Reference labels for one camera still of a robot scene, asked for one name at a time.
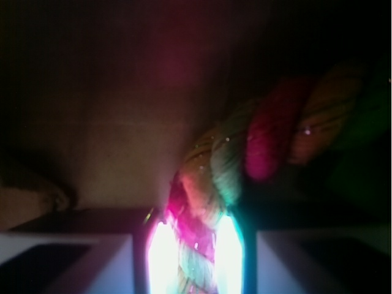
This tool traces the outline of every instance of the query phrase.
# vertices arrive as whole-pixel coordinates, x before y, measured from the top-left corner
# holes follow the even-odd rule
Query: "multicolored yarn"
[[[391,128],[391,55],[378,61],[369,78],[331,149],[363,146]]]
[[[282,79],[260,102],[249,125],[245,169],[254,181],[271,177],[285,162],[291,135],[316,79]]]
[[[214,293],[215,231],[192,215],[179,173],[171,184],[166,218],[171,220],[179,244],[179,293],[192,293],[190,289]]]
[[[335,139],[350,114],[364,66],[333,67],[315,85],[281,80],[263,100],[240,106],[203,134],[171,183],[166,219],[179,246],[178,292],[216,293],[216,228],[240,195],[244,172],[266,181],[284,162],[306,164]]]
[[[194,247],[189,247],[184,242],[179,242],[179,266],[184,276],[189,278],[198,288],[208,293],[216,292],[214,263],[197,252]]]
[[[258,103],[258,99],[252,99],[238,107],[219,126],[213,144],[213,181],[226,205],[234,205],[241,195],[247,128]]]
[[[203,134],[195,143],[180,169],[192,215],[210,228],[219,220],[223,203],[212,182],[210,158],[216,129]]]
[[[317,83],[296,125],[289,163],[306,165],[332,144],[355,105],[364,75],[362,63],[342,62]]]

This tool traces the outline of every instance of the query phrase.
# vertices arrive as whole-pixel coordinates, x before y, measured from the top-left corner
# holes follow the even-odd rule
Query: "pink yarn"
[[[178,173],[171,183],[166,210],[171,212],[175,219],[178,238],[191,248],[194,248],[197,243],[197,252],[214,262],[215,231],[203,224],[199,218],[191,215],[186,191],[179,180]]]
[[[245,170],[254,181],[271,177],[285,162],[290,139],[315,79],[282,79],[260,102],[248,128]]]

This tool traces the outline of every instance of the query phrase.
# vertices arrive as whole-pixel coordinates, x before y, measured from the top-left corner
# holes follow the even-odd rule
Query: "bright light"
[[[177,293],[178,245],[168,224],[159,222],[148,249],[149,291]]]
[[[243,247],[236,226],[229,216],[222,217],[216,233],[215,274],[219,293],[241,293]]]

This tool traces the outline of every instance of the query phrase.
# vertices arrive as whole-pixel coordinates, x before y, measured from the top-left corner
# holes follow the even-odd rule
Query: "green yarn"
[[[213,182],[226,205],[233,205],[241,195],[243,154],[247,128],[259,100],[252,99],[238,107],[218,129],[211,155]]]
[[[179,265],[185,277],[197,287],[209,293],[214,292],[216,289],[214,264],[184,242],[179,243]]]
[[[369,144],[391,127],[391,56],[380,59],[352,116],[331,149],[343,150]]]

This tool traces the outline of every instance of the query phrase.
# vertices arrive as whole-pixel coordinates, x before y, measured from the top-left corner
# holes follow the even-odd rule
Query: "variegated yarn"
[[[247,128],[258,103],[258,99],[252,99],[238,107],[219,126],[213,144],[213,181],[226,205],[235,204],[241,195]]]
[[[331,149],[344,150],[366,145],[391,127],[391,55],[378,60],[357,98],[352,116]]]
[[[282,79],[260,102],[247,131],[245,168],[256,182],[271,177],[284,163],[291,134],[315,78]]]
[[[317,83],[296,125],[288,162],[306,165],[332,144],[355,105],[364,74],[362,63],[347,61]]]
[[[217,225],[224,204],[214,187],[211,176],[211,148],[216,129],[203,134],[194,144],[180,169],[181,181],[188,197],[193,216],[210,228]]]
[[[346,62],[314,89],[311,78],[283,80],[196,140],[173,179],[166,209],[178,239],[179,293],[217,292],[215,229],[241,196],[244,174],[262,182],[286,161],[306,164],[322,153],[350,114],[363,77],[362,64]]]

